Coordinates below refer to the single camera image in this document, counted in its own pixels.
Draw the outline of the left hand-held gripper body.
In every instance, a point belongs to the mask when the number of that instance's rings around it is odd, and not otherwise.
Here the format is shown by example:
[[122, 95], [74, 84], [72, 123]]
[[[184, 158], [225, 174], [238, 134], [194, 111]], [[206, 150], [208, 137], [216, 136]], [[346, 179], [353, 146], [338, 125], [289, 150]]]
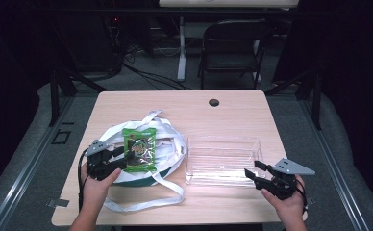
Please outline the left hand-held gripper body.
[[85, 151], [87, 157], [87, 174], [96, 180], [103, 180], [115, 171], [113, 162], [126, 159], [124, 153], [118, 157], [112, 155], [108, 145], [102, 141], [94, 140]]

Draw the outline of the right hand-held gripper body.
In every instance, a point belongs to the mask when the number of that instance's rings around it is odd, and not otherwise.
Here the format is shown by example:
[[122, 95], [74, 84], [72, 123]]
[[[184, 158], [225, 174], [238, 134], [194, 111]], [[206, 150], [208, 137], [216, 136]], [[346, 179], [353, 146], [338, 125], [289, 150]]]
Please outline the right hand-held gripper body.
[[283, 158], [277, 164], [271, 166], [273, 166], [274, 174], [269, 172], [272, 178], [263, 183], [263, 188], [281, 200], [292, 197], [297, 190], [296, 174], [315, 174], [314, 170], [295, 163], [288, 158]]

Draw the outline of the green snack packet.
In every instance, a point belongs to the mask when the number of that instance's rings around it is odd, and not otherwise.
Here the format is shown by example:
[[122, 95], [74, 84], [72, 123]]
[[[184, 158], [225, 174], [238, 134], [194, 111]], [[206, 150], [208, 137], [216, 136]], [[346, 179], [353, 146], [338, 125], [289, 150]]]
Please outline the green snack packet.
[[129, 128], [123, 130], [127, 172], [148, 172], [156, 169], [156, 132], [155, 128], [142, 131]]

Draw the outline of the white tote bag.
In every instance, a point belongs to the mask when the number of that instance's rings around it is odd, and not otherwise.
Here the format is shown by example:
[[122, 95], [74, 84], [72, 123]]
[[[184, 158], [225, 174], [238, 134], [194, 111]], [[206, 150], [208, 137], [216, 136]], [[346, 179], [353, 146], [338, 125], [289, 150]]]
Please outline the white tote bag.
[[119, 157], [127, 160], [127, 167], [114, 181], [123, 187], [149, 187], [160, 184], [176, 195], [122, 207], [110, 198], [104, 206], [113, 212], [135, 212], [152, 207], [181, 203], [185, 191], [176, 183], [166, 180], [182, 163], [187, 144], [171, 123], [159, 117], [162, 110], [151, 111], [143, 120], [130, 120], [110, 127], [100, 138], [109, 151], [124, 148]]

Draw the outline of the clear plastic container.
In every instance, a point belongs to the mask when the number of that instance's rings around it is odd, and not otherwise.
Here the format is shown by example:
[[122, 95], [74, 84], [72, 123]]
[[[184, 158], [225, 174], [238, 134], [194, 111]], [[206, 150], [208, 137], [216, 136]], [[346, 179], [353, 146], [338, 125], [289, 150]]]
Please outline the clear plastic container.
[[189, 185], [250, 187], [248, 169], [256, 177], [266, 173], [255, 167], [263, 161], [260, 140], [254, 137], [189, 136], [186, 182]]

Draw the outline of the person's right hand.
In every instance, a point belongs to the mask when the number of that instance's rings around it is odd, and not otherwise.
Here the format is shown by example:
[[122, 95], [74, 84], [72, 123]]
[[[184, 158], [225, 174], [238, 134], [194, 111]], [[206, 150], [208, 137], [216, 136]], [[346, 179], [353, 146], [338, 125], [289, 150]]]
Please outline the person's right hand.
[[295, 177], [298, 181], [297, 191], [288, 199], [280, 200], [268, 190], [261, 190], [262, 196], [275, 208], [281, 222], [303, 220], [304, 200], [302, 192], [304, 191], [305, 183], [300, 175], [296, 174]]

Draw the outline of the person's left hand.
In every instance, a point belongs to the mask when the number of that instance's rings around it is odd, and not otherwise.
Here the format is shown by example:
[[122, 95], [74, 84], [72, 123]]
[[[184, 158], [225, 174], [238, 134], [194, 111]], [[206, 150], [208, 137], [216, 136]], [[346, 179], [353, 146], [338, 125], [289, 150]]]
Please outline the person's left hand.
[[121, 169], [117, 168], [102, 181], [95, 180], [87, 174], [86, 164], [81, 166], [81, 173], [83, 189], [83, 205], [81, 211], [98, 214], [108, 195], [109, 187], [118, 178], [121, 173]]

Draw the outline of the grey tape strip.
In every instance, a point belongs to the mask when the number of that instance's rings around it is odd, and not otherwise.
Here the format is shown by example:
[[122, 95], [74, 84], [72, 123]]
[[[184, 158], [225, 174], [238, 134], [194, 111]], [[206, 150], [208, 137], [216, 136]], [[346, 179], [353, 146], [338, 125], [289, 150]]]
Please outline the grey tape strip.
[[57, 207], [67, 207], [69, 204], [68, 200], [65, 199], [49, 199], [46, 205], [51, 208], [57, 208]]

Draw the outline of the black metal stand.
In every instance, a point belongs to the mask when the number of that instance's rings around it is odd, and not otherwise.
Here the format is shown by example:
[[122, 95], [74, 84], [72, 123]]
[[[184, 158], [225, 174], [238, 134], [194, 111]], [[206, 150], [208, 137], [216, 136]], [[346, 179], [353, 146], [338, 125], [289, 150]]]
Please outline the black metal stand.
[[311, 121], [313, 122], [316, 129], [320, 130], [320, 100], [322, 75], [321, 70], [319, 68], [307, 70], [291, 79], [285, 80], [282, 83], [278, 84], [276, 87], [267, 90], [265, 94], [267, 96], [274, 95], [295, 83], [299, 83], [299, 87], [295, 92], [295, 97], [297, 100], [307, 100], [311, 94]]
[[89, 80], [73, 68], [70, 68], [62, 58], [62, 48], [56, 43], [50, 44], [49, 48], [52, 69], [49, 77], [51, 91], [51, 120], [49, 126], [52, 127], [61, 116], [60, 90], [67, 97], [74, 97], [78, 92], [73, 81], [79, 81], [97, 92], [106, 91], [107, 89]]

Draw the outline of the black folding chair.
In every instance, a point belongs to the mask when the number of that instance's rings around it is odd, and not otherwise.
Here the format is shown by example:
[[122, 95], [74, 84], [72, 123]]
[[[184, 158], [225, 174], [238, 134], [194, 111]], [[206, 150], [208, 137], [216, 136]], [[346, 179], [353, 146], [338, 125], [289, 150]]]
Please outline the black folding chair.
[[205, 73], [238, 72], [252, 74], [257, 87], [264, 45], [274, 28], [265, 19], [221, 20], [210, 25], [202, 38], [198, 78], [205, 88]]

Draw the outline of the white desk leg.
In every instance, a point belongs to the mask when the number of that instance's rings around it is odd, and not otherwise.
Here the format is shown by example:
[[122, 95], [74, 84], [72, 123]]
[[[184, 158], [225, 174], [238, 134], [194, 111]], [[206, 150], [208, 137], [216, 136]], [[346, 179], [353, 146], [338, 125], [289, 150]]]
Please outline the white desk leg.
[[186, 39], [185, 39], [185, 22], [184, 19], [180, 18], [179, 23], [179, 35], [180, 35], [180, 57], [178, 64], [178, 76], [179, 81], [184, 81], [186, 79], [186, 65], [187, 65], [187, 56], [186, 56]]

